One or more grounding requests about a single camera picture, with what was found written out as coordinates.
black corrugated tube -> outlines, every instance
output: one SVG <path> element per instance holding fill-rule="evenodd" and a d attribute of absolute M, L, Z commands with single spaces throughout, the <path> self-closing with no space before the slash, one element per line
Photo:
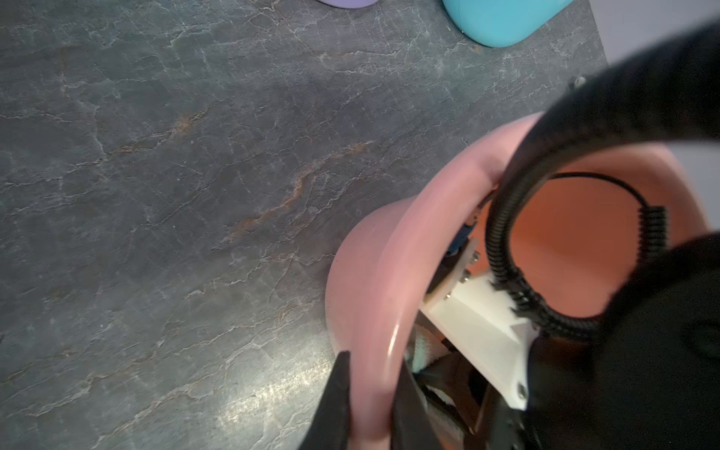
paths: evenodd
<path fill-rule="evenodd" d="M 551 309 L 510 254 L 510 232 L 518 214 L 554 172 L 580 156 L 616 145 L 718 139 L 720 22 L 611 67 L 555 104 L 510 160 L 485 228 L 495 282 L 510 293 L 518 314 L 553 336 L 576 341 L 591 341 L 598 326 L 599 317 L 574 318 Z M 660 222 L 665 223 L 661 207 L 641 207 L 639 259 L 664 248 Z"/>

marble veining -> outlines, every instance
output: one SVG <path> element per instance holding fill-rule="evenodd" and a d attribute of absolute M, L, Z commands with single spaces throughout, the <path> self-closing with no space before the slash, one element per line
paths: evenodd
<path fill-rule="evenodd" d="M 439 0 L 0 6 L 5 449 L 294 449 L 372 210 L 605 65 L 587 0 L 484 48 Z"/>

white plastic bracket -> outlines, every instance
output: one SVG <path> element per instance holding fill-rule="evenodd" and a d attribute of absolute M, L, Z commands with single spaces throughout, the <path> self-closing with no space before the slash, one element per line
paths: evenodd
<path fill-rule="evenodd" d="M 492 285 L 492 272 L 466 279 L 477 239 L 469 242 L 454 270 L 425 296 L 420 311 L 503 396 L 508 406 L 528 405 L 527 366 L 538 331 L 512 311 L 507 292 Z"/>

